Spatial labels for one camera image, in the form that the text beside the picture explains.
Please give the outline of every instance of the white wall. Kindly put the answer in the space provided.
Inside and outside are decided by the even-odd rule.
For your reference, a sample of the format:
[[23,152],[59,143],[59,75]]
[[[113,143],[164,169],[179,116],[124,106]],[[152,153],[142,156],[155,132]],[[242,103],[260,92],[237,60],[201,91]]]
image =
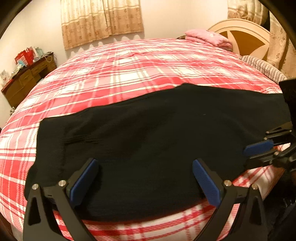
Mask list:
[[227,19],[227,0],[192,0],[191,9],[188,29],[209,29]]
[[5,98],[5,96],[0,94],[0,127],[3,128],[5,126],[6,121],[10,116],[10,105]]
[[[227,18],[227,0],[140,0],[140,3],[144,33],[113,36],[65,51],[60,0],[32,0],[0,39],[0,72],[14,71],[15,56],[30,46],[54,52],[59,66],[90,47],[129,39],[177,38],[188,29],[208,29]],[[1,93],[0,116],[5,116],[1,119],[7,118],[2,113],[8,109],[10,106]]]

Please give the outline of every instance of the wooden desk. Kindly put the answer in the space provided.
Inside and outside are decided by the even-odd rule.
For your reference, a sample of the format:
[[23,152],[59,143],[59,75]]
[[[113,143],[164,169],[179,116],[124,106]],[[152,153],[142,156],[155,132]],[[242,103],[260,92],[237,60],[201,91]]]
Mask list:
[[56,68],[54,56],[53,53],[51,53],[49,56],[39,59],[32,65],[20,69],[2,88],[1,92],[8,100],[10,106],[16,108],[37,82]]

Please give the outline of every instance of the metal screw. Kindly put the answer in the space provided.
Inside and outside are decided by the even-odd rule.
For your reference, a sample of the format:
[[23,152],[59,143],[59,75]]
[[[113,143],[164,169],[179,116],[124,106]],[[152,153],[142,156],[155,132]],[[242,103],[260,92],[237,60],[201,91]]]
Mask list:
[[256,184],[252,184],[252,188],[253,188],[253,190],[257,190],[258,186]]
[[232,182],[231,182],[230,180],[225,180],[225,181],[224,181],[224,185],[225,185],[226,187],[229,187],[229,186],[232,185]]
[[32,186],[32,189],[33,189],[33,190],[37,190],[37,189],[38,189],[38,187],[39,187],[39,185],[38,185],[38,184],[34,184],[34,185]]
[[65,180],[60,180],[59,181],[59,186],[60,187],[63,187],[63,186],[65,186],[67,184],[67,182],[65,181]]

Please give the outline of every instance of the red gift bag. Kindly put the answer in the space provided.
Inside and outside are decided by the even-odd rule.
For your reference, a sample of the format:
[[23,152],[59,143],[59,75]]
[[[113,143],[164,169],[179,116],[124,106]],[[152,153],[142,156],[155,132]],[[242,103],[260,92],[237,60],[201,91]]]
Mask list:
[[20,52],[16,57],[15,57],[15,62],[17,64],[17,61],[19,59],[22,59],[22,61],[24,62],[24,64],[26,66],[29,66],[31,64],[33,64],[33,59],[34,59],[34,53],[32,50],[30,50],[29,48],[27,48],[26,50]]

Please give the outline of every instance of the desk drawer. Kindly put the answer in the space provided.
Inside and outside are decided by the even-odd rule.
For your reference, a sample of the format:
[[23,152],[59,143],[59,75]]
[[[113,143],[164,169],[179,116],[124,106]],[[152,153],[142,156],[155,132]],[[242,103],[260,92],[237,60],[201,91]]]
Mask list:
[[17,107],[25,98],[25,95],[23,93],[23,87],[19,89],[16,93],[13,94],[11,97],[6,97],[10,106]]
[[29,69],[20,76],[20,82],[23,86],[33,78],[32,71]]
[[51,72],[53,70],[55,70],[57,67],[55,65],[55,62],[51,63],[50,65],[48,65],[48,71]]
[[27,84],[26,86],[23,88],[23,93],[24,93],[24,96],[26,97],[29,92],[34,88],[34,86],[36,85],[36,80],[35,78],[31,79]]
[[15,93],[20,91],[21,88],[22,88],[22,85],[20,84],[19,79],[13,80],[13,83],[8,87],[4,95],[9,100],[15,95]]
[[39,67],[39,71],[44,70],[44,69],[47,67],[47,62],[46,62],[46,60],[43,61],[42,63],[40,63],[40,64],[38,65],[38,67]]
[[31,71],[32,71],[32,75],[33,75],[33,76],[38,75],[39,72],[40,72],[40,71],[39,71],[39,65],[37,65],[36,67],[32,68]]

